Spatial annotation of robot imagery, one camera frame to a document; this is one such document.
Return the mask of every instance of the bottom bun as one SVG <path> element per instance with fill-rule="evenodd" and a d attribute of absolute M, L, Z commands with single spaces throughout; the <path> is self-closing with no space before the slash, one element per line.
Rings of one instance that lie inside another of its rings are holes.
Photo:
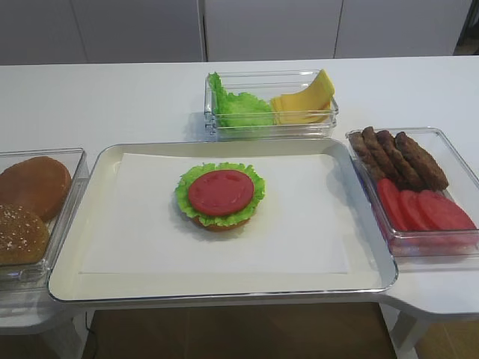
<path fill-rule="evenodd" d="M 233 230 L 234 228 L 238 228 L 238 227 L 241 227 L 242 225 L 246 224 L 247 221 L 249 221 L 249 218 L 248 219 L 245 219 L 244 221 L 241 221 L 239 223 L 236 223 L 236 224 L 233 224 L 232 226 L 217 226 L 216 224 L 210 224 L 208 226 L 205 226 L 204 224 L 202 224 L 200 222 L 200 218 L 199 217 L 194 217 L 193 218 L 193 221 L 200 227 L 203 227 L 207 230 L 211 230 L 212 232 L 224 232 L 226 230 Z"/>

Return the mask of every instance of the wooden floor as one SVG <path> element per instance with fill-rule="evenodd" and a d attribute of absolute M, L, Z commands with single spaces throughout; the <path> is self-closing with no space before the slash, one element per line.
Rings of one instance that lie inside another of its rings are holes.
<path fill-rule="evenodd" d="M 95 313 L 83 359 L 396 358 L 377 304 Z M 0 358 L 57 359 L 38 336 L 0 337 Z M 420 359 L 479 358 L 479 322 L 435 324 Z"/>

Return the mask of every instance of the burger patty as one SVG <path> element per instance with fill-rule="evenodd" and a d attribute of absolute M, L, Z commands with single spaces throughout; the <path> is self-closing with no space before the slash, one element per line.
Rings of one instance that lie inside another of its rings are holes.
<path fill-rule="evenodd" d="M 374 159 L 373 155 L 366 147 L 364 139 L 360 132 L 354 132 L 349 137 L 351 146 L 359 156 L 359 158 L 364 163 L 369 174 L 373 177 L 375 181 L 382 180 L 386 177 L 385 173 L 381 170 L 378 163 Z"/>
<path fill-rule="evenodd" d="M 403 175 L 409 187 L 415 191 L 421 191 L 426 188 L 426 184 L 419 177 L 418 172 L 406 161 L 403 154 L 396 148 L 394 137 L 389 131 L 383 130 L 376 133 L 376 138 L 382 146 L 389 159 Z"/>
<path fill-rule="evenodd" d="M 403 187 L 405 182 L 404 178 L 402 178 L 402 176 L 397 172 L 396 167 L 392 164 L 388 154 L 379 144 L 378 140 L 376 139 L 376 134 L 374 133 L 373 127 L 366 127 L 362 132 L 362 137 L 364 139 L 364 143 L 366 144 L 367 149 L 373 155 L 382 172 L 384 172 L 390 180 Z"/>
<path fill-rule="evenodd" d="M 396 147 L 404 158 L 416 170 L 433 191 L 443 191 L 448 185 L 444 171 L 439 167 L 436 160 L 406 133 L 399 132 L 395 138 Z"/>

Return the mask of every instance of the clear plastic container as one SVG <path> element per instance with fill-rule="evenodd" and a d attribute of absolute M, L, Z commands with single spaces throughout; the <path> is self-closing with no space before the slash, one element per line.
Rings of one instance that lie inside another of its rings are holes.
<path fill-rule="evenodd" d="M 449 186 L 443 195 L 458 204 L 479 225 L 479 179 L 474 175 L 444 133 L 434 128 L 387 129 L 393 136 L 404 131 L 437 161 Z M 349 138 L 353 132 L 346 134 Z M 376 221 L 396 257 L 457 256 L 479 253 L 479 230 L 399 231 L 395 230 L 379 200 L 376 183 L 350 147 L 363 188 L 370 198 Z"/>
<path fill-rule="evenodd" d="M 0 173 L 16 163 L 38 156 L 48 156 L 61 162 L 70 172 L 72 183 L 58 215 L 46 223 L 50 232 L 49 243 L 42 259 L 37 263 L 2 265 L 0 263 L 0 290 L 27 289 L 44 286 L 46 274 L 58 255 L 67 223 L 73 216 L 85 185 L 88 182 L 88 166 L 83 149 L 61 149 L 0 153 Z"/>
<path fill-rule="evenodd" d="M 256 73 L 219 73 L 224 88 L 231 93 L 252 93 L 269 102 L 273 97 L 286 93 L 297 93 L 304 90 L 316 78 L 319 70 L 256 72 Z M 208 135 L 216 140 L 239 140 L 261 138 L 304 138 L 330 137 L 336 127 L 338 105 L 333 97 L 329 110 L 281 112 L 282 117 L 316 116 L 319 123 L 307 124 L 275 124 L 270 126 L 251 126 L 251 123 L 265 117 L 273 118 L 275 123 L 279 112 L 261 114 L 215 114 L 215 94 L 206 79 L 204 115 Z M 223 126 L 223 118 L 237 119 L 244 126 Z"/>

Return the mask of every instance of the table leg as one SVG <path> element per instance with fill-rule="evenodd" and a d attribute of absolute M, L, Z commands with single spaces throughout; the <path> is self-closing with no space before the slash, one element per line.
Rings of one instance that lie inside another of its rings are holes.
<path fill-rule="evenodd" d="M 381 311 L 398 359 L 416 359 L 415 344 L 422 338 L 430 322 L 417 319 L 397 309 L 381 304 Z"/>
<path fill-rule="evenodd" d="M 94 310 L 80 312 L 74 318 L 56 328 L 40 334 L 45 343 L 61 359 L 81 359 L 88 338 L 85 327 L 85 314 L 88 326 L 91 325 Z"/>

